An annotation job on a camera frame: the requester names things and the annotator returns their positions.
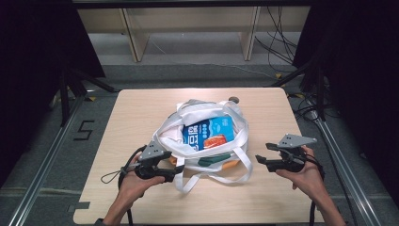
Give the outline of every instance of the white plastic bag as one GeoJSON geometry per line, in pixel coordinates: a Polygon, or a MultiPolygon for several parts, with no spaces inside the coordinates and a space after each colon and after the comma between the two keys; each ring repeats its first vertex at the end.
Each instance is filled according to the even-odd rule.
{"type": "Polygon", "coordinates": [[[177,158],[177,166],[184,165],[185,169],[199,172],[193,175],[185,185],[182,173],[175,176],[176,188],[183,193],[188,193],[201,175],[208,175],[224,184],[244,183],[247,181],[252,173],[252,164],[246,154],[247,137],[247,121],[243,118],[241,110],[236,103],[231,101],[210,103],[190,100],[178,105],[177,111],[170,115],[154,133],[153,140],[172,152],[172,155],[177,158]],[[182,134],[184,126],[223,116],[230,116],[232,119],[234,140],[202,151],[196,151],[190,145],[184,144],[182,134]],[[206,167],[199,165],[200,159],[215,156],[223,156],[223,159],[225,159],[206,167]],[[240,160],[247,168],[247,173],[237,180],[230,180],[216,174],[216,172],[223,169],[223,165],[226,162],[232,160],[240,160]]]}

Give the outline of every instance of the hand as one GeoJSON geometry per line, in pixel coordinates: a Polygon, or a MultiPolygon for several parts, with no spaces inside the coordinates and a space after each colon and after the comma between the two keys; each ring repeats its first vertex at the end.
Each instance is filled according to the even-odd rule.
{"type": "MultiPolygon", "coordinates": [[[[139,155],[136,155],[132,163],[135,163],[139,155]]],[[[152,177],[148,180],[139,178],[134,171],[130,171],[124,177],[120,185],[117,198],[108,210],[103,224],[119,225],[126,211],[132,208],[133,202],[140,198],[151,186],[159,185],[165,181],[162,176],[152,177]]]]}
{"type": "MultiPolygon", "coordinates": [[[[306,146],[302,146],[302,149],[307,155],[314,157],[312,149],[306,146]]],[[[307,194],[312,200],[315,196],[320,194],[320,192],[327,192],[319,169],[311,162],[306,162],[305,167],[300,172],[290,172],[285,169],[278,169],[276,170],[276,174],[291,180],[293,182],[293,189],[299,187],[299,189],[307,194]]]]}
{"type": "MultiPolygon", "coordinates": [[[[312,149],[302,146],[306,154],[314,157],[312,149]]],[[[293,189],[299,187],[311,198],[320,210],[326,225],[346,225],[332,199],[329,197],[319,169],[311,162],[306,162],[300,172],[285,169],[276,170],[276,174],[293,182],[293,189]]]]}

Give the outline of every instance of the wooden table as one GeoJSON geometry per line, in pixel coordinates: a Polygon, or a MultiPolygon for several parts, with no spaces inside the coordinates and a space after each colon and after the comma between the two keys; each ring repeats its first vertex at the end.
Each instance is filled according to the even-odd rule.
{"type": "MultiPolygon", "coordinates": [[[[284,134],[300,135],[287,97],[279,88],[234,89],[129,89],[120,92],[88,175],[80,202],[89,209],[77,209],[73,219],[90,224],[103,218],[115,199],[117,179],[103,184],[100,178],[120,169],[129,156],[144,144],[162,122],[176,110],[176,104],[199,99],[219,102],[238,97],[249,124],[247,154],[253,163],[251,178],[243,185],[226,186],[208,177],[201,178],[187,195],[173,183],[153,186],[133,206],[134,223],[288,223],[309,222],[311,200],[289,180],[267,171],[255,154],[279,159],[268,151],[266,142],[278,142],[284,134]]],[[[231,178],[244,173],[241,165],[222,172],[231,178]]],[[[316,221],[322,221],[316,211],[316,221]]]]}

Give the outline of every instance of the black curtain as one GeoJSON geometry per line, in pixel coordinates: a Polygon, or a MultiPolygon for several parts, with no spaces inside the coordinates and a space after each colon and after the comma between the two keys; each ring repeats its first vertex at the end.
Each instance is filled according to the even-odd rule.
{"type": "Polygon", "coordinates": [[[104,76],[80,17],[69,4],[0,2],[0,185],[32,137],[59,89],[65,67],[104,76]]]}

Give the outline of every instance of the black tripod leg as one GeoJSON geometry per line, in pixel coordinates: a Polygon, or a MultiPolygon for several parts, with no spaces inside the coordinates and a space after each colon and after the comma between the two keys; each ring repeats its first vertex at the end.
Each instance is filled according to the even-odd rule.
{"type": "Polygon", "coordinates": [[[104,83],[104,82],[102,82],[102,81],[100,81],[100,80],[98,80],[98,79],[96,79],[96,78],[94,78],[94,77],[92,77],[92,76],[90,76],[90,75],[88,75],[86,73],[83,73],[82,71],[80,71],[78,69],[71,68],[70,70],[73,73],[75,73],[76,75],[78,75],[79,77],[88,80],[88,82],[96,85],[97,87],[99,87],[101,89],[104,89],[104,90],[109,91],[109,92],[119,92],[120,91],[120,89],[115,89],[115,88],[113,88],[111,86],[108,86],[106,83],[104,83]]]}
{"type": "Polygon", "coordinates": [[[281,87],[282,85],[286,84],[287,82],[293,80],[297,76],[304,73],[310,65],[311,65],[311,62],[308,62],[308,63],[302,65],[300,68],[296,69],[293,73],[290,73],[290,74],[286,75],[283,79],[273,83],[271,85],[271,87],[281,87]]]}
{"type": "Polygon", "coordinates": [[[323,70],[319,68],[318,79],[317,79],[317,103],[316,103],[317,114],[322,121],[326,120],[324,115],[324,74],[323,70]]]}
{"type": "Polygon", "coordinates": [[[62,74],[59,76],[59,93],[61,94],[61,106],[62,106],[61,126],[64,126],[65,122],[67,122],[68,118],[70,117],[70,103],[68,99],[66,72],[62,72],[62,74]]]}

